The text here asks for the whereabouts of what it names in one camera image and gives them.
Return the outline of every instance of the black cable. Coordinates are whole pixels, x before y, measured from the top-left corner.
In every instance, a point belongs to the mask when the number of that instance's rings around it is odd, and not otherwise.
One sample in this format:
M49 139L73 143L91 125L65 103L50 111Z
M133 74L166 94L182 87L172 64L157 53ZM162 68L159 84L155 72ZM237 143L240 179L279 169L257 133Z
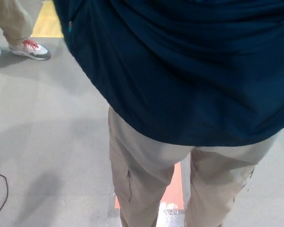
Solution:
M8 198L9 198L9 184L8 184L8 180L6 179L5 176L3 176L3 175L0 174L0 177L2 177L2 178L5 180L5 184L6 184L6 198L5 198L5 201L3 202L3 204L2 204L2 206L1 206L1 208L0 208L0 212L1 212L1 210L3 209L3 207L4 207L5 203L6 203L6 201L7 201Z

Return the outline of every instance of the person's leg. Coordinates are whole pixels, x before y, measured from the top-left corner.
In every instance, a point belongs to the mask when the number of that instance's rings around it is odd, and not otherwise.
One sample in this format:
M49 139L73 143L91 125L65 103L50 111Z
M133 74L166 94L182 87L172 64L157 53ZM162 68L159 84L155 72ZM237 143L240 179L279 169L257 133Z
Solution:
M109 110L110 160L123 227L155 227L174 165L192 147L151 140Z
M191 199L185 227L221 227L236 195L275 137L235 148L195 148L191 155Z
M33 22L18 0L0 0L0 28L12 53L34 60L51 57L45 47L29 39L33 32Z

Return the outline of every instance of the pant leg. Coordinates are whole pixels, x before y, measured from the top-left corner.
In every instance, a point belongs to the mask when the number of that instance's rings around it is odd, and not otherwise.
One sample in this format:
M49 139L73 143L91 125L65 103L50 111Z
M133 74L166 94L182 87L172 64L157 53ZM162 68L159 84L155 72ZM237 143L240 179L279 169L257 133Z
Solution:
M0 28L10 45L20 45L33 32L33 22L18 0L0 0Z
M109 110L110 160L123 227L155 227L174 165L191 147L151 140Z
M196 148L191 155L191 199L185 227L221 227L236 195L275 137L236 148Z

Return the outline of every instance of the red shoelace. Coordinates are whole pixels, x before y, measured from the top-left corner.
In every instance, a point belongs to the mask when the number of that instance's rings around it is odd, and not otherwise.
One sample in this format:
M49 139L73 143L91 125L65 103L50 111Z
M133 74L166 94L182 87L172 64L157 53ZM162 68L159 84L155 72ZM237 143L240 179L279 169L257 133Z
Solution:
M27 46L31 46L34 50L38 48L38 43L31 39L26 39L23 41L24 50L27 52Z

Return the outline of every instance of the gray floor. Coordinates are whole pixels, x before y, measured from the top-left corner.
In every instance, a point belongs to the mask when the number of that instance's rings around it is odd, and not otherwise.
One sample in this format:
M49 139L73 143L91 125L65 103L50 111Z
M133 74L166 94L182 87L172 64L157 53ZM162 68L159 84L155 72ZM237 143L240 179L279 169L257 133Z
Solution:
M36 19L42 1L21 3ZM119 227L108 105L62 39L37 41L52 51L50 61L8 51L0 59L0 173L10 187L0 227ZM0 45L7 50L1 31ZM188 163L182 168L188 179ZM4 196L0 179L0 205ZM284 227L284 131L236 202L225 227ZM181 227L183 215L162 212L158 226Z

